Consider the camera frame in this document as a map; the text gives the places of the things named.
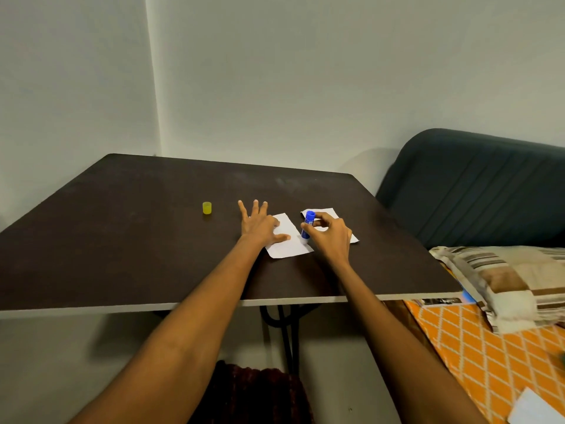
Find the striped brown patchwork pillow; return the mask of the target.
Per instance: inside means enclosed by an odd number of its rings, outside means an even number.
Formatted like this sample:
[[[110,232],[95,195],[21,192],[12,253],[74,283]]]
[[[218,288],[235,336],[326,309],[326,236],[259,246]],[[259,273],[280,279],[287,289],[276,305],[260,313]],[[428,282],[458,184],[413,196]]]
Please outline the striped brown patchwork pillow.
[[[565,329],[565,248],[438,246],[429,252],[473,297],[494,333]]]

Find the black metal table legs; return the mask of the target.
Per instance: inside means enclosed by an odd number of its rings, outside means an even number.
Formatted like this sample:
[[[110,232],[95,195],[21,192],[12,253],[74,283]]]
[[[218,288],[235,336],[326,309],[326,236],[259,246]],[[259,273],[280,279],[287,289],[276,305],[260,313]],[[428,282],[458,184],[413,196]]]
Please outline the black metal table legs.
[[[278,305],[277,312],[279,317],[273,318],[267,306],[260,306],[259,311],[262,320],[269,327],[279,328],[286,357],[286,367],[290,375],[299,376],[300,374],[300,320],[320,304],[291,305],[290,313],[285,314],[284,306]]]

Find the person's left forearm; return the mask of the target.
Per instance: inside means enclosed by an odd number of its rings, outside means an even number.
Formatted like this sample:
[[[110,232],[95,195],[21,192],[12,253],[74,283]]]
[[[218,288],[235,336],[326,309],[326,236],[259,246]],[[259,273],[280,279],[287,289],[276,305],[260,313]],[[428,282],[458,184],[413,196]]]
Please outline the person's left forearm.
[[[221,263],[68,424],[187,424],[265,239],[243,234]]]

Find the person's right hand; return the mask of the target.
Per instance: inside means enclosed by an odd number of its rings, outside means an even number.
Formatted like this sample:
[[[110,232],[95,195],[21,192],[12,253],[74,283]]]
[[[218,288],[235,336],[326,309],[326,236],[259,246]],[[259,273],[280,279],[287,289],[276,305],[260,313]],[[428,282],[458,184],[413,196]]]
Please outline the person's right hand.
[[[316,212],[315,221],[321,221],[321,240],[317,248],[334,270],[350,268],[349,250],[352,230],[342,218],[333,218],[328,213]]]

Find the dark green sofa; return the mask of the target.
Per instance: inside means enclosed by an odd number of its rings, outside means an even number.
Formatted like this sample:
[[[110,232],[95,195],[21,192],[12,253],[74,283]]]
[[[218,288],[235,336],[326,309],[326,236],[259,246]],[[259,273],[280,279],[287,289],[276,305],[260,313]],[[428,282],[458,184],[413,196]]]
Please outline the dark green sofa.
[[[565,147],[427,129],[400,150],[376,199],[427,249],[565,248]]]

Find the white paper sheet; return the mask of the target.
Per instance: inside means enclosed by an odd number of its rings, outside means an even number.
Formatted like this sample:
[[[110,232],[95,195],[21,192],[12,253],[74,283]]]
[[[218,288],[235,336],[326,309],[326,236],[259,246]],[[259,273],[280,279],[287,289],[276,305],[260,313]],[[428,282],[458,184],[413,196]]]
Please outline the white paper sheet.
[[[279,225],[274,229],[273,233],[275,235],[288,235],[290,239],[266,247],[265,249],[270,257],[274,259],[288,258],[314,251],[307,243],[307,240],[303,241],[301,233],[286,213],[279,213],[273,217],[279,221]]]
[[[306,218],[306,215],[309,211],[328,213],[331,217],[333,217],[335,219],[338,218],[337,213],[335,212],[335,210],[332,207],[329,207],[329,208],[307,208],[307,209],[301,211],[302,216],[304,218]],[[352,234],[351,239],[350,239],[350,243],[355,244],[357,242],[359,242],[359,239],[354,234]]]
[[[507,417],[508,424],[565,424],[565,417],[526,387]]]

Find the person's left hand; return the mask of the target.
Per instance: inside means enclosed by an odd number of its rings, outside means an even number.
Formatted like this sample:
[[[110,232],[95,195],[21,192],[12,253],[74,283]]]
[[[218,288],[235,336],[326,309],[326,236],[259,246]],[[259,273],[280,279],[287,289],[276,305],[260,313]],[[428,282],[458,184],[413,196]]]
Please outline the person's left hand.
[[[255,199],[252,203],[251,213],[248,218],[242,218],[241,235],[238,243],[247,244],[257,249],[268,247],[273,243],[273,231],[279,225],[279,221],[272,215],[260,216],[259,201]]]

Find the person's right forearm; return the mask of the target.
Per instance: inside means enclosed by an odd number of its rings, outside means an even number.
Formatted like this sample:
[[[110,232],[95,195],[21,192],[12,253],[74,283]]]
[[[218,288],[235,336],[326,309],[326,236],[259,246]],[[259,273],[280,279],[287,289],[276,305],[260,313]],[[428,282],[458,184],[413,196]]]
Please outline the person's right forearm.
[[[489,424],[446,367],[369,290],[345,258],[329,264],[363,326],[402,424]]]

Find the flat printed booklet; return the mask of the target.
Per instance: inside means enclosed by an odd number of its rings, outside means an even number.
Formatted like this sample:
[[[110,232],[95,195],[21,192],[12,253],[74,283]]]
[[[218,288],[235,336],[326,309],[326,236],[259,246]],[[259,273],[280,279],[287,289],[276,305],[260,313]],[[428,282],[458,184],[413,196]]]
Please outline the flat printed booklet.
[[[414,303],[422,308],[431,307],[445,307],[445,306],[461,306],[466,303],[460,298],[448,298],[448,299],[416,299]]]

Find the dark maroon cloth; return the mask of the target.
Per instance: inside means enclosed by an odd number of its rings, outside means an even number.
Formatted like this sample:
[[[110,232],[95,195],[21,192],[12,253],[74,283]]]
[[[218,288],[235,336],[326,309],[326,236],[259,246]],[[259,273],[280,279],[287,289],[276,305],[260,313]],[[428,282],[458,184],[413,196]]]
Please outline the dark maroon cloth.
[[[296,375],[218,361],[187,424],[315,424]]]

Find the orange diamond patterned cloth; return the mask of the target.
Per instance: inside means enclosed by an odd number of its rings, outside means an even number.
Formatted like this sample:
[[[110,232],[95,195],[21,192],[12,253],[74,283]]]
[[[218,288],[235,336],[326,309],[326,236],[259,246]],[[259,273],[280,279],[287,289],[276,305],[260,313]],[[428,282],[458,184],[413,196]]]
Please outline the orange diamond patterned cloth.
[[[565,417],[565,328],[497,335],[475,305],[405,301],[424,338],[491,424],[506,424],[529,388]]]

